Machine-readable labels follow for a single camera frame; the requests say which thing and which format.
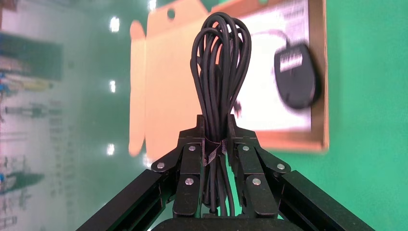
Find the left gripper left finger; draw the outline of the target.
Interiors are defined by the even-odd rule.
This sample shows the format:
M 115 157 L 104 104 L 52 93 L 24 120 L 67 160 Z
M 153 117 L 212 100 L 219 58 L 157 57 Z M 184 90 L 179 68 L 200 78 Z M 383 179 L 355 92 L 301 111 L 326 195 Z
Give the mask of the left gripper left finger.
M 166 204 L 174 201 L 176 217 L 198 218 L 204 117 L 181 131 L 175 149 L 144 170 L 79 227 L 80 231 L 147 231 Z

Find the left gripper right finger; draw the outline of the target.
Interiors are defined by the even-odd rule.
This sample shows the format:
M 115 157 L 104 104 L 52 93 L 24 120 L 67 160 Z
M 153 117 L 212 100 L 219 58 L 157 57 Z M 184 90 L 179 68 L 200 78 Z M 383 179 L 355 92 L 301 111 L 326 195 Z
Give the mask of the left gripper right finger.
M 252 231 L 369 231 L 370 225 L 285 161 L 263 149 L 255 132 L 228 119 L 228 159 L 242 218 Z

